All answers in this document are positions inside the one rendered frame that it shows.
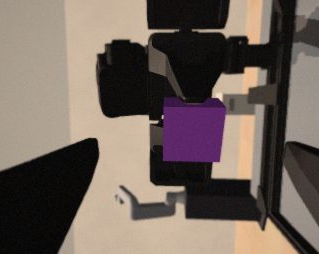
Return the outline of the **purple block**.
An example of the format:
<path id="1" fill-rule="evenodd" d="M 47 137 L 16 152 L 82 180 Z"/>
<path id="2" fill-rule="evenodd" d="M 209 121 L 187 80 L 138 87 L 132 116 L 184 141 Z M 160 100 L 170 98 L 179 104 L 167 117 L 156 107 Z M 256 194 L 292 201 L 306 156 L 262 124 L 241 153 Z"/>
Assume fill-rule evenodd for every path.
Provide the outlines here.
<path id="1" fill-rule="evenodd" d="M 219 98 L 164 97 L 163 161 L 220 162 L 226 106 Z"/>

